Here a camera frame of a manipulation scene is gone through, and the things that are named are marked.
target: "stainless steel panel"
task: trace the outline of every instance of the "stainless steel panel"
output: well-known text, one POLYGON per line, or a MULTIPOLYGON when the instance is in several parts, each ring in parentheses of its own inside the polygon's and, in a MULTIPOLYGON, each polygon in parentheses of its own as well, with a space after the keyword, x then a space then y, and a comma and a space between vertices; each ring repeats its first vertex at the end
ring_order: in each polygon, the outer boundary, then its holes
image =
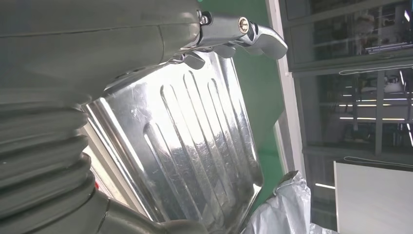
POLYGON ((199 55, 201 70, 131 74, 86 109, 149 218, 237 233, 263 177, 232 60, 199 55))

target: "screw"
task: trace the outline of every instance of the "screw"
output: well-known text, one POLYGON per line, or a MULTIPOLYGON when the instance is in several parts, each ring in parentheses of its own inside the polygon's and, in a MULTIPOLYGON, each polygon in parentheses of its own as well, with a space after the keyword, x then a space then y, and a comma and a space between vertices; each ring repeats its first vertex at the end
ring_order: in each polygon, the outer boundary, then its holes
POLYGON ((249 23, 245 17, 240 17, 238 20, 238 27, 242 33, 247 33, 249 30, 249 23))
POLYGON ((205 25, 209 23, 208 17, 207 16, 200 16, 199 17, 199 23, 201 25, 205 25))

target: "white panel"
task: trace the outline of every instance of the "white panel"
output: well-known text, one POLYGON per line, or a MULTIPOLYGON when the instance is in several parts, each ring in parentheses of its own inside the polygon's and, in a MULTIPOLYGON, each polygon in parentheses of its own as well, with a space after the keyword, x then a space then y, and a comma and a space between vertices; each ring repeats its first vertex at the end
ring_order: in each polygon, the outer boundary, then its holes
POLYGON ((334 163, 340 234, 413 233, 413 172, 334 163))

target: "plastic bag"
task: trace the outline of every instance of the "plastic bag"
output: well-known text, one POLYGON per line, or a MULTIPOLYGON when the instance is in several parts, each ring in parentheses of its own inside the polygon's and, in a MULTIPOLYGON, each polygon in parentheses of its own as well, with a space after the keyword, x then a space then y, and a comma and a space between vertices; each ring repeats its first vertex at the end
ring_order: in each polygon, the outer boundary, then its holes
POLYGON ((301 173, 287 173, 251 216, 242 234, 338 234, 310 223, 311 191, 301 173))

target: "green wall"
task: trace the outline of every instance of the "green wall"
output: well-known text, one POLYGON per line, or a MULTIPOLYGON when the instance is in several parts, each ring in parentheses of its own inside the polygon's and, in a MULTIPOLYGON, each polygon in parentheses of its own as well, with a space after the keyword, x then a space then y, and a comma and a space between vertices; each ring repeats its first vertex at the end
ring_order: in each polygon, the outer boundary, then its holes
MULTIPOLYGON (((269 25, 265 0, 202 0, 201 6, 203 11, 245 16, 260 25, 269 25)), ((256 208, 271 195, 282 177, 273 126, 284 110, 284 102, 274 60, 251 56, 239 48, 234 63, 264 174, 256 208)))

